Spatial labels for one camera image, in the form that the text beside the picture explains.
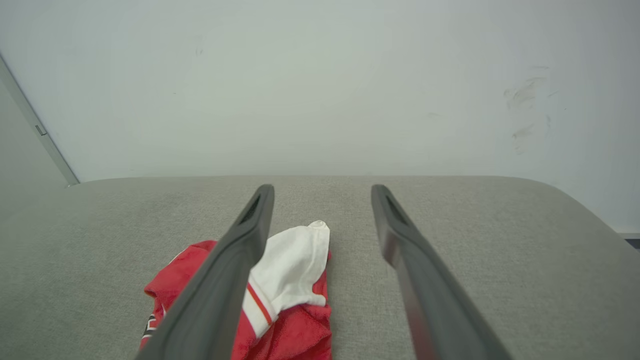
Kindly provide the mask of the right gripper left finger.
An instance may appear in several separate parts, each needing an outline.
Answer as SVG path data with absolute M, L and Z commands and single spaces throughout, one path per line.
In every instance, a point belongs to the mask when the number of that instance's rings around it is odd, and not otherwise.
M 176 299 L 138 360 L 229 360 L 252 267 L 262 258 L 274 210 L 270 184 L 256 189 Z

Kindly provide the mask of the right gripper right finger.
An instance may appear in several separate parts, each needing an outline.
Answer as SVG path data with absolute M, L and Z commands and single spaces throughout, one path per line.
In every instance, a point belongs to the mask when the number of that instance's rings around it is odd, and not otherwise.
M 512 359 L 393 192 L 373 185 L 371 206 L 381 255 L 397 274 L 416 358 Z

